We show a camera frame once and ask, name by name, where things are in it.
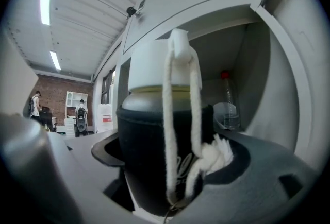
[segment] white bottle cap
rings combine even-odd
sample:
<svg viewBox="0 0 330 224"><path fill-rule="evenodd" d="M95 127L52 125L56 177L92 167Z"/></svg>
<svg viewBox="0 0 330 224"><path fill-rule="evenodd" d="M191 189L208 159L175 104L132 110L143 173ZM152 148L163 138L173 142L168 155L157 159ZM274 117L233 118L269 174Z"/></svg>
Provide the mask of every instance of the white bottle cap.
<svg viewBox="0 0 330 224"><path fill-rule="evenodd" d="M169 47L174 48L172 62L172 85L190 86L189 62L193 57L199 71L199 87L202 89L201 70L196 51L189 45L187 32L173 29L170 38L155 40L138 46L131 57L128 90L161 87L163 83L164 62Z"/></svg>

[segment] red bottle cap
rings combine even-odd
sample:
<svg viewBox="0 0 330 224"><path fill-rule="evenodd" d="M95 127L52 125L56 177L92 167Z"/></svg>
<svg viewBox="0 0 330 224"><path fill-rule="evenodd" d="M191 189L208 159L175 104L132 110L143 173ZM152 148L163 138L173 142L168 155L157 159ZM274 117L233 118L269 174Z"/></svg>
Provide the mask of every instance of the red bottle cap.
<svg viewBox="0 0 330 224"><path fill-rule="evenodd" d="M222 71L221 78L222 79L229 78L229 72L227 70Z"/></svg>

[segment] white rope handle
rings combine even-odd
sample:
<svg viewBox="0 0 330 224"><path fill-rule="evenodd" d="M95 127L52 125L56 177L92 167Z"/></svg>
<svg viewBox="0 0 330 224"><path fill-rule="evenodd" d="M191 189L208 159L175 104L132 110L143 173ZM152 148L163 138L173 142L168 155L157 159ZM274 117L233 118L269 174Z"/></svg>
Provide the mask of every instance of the white rope handle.
<svg viewBox="0 0 330 224"><path fill-rule="evenodd" d="M198 157L192 165L186 181L185 197L177 201L176 179L177 179L177 143L173 127L173 102L172 102L172 62L174 60L174 47L170 45L165 59L162 103L163 122L165 137L165 158L166 158L166 197L171 205L176 207L186 206L194 195L194 186L198 175L220 170L230 164L233 160L233 153L230 144L225 139L220 139L216 134L212 144L202 144L202 110L201 96L199 90L199 72L196 59L191 58L189 62L190 71L190 101L191 101L191 148Z"/></svg>

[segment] window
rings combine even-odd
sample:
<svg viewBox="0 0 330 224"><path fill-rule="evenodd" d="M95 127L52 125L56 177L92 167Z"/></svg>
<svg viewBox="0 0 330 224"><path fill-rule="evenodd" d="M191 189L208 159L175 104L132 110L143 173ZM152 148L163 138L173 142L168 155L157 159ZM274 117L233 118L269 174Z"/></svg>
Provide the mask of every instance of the window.
<svg viewBox="0 0 330 224"><path fill-rule="evenodd" d="M112 69L108 75L106 75L103 78L103 84L102 84L102 94L101 94L101 104L109 104L110 101L110 93L111 93L111 85L113 84L114 81L114 74L115 74L115 69Z"/></svg>

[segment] brick wall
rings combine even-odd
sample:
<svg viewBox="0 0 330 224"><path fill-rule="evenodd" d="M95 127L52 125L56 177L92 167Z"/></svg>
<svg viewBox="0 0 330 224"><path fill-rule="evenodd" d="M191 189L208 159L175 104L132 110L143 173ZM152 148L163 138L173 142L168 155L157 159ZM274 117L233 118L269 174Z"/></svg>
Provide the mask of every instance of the brick wall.
<svg viewBox="0 0 330 224"><path fill-rule="evenodd" d="M39 80L35 85L31 96L33 96L37 90L40 91L42 95L42 97L39 98L40 106L47 106L51 110L54 109L54 117L57 118L58 126L64 126L67 91L88 94L88 126L93 125L93 84L43 75L38 75L38 77ZM74 116L75 108L67 107L67 114Z"/></svg>

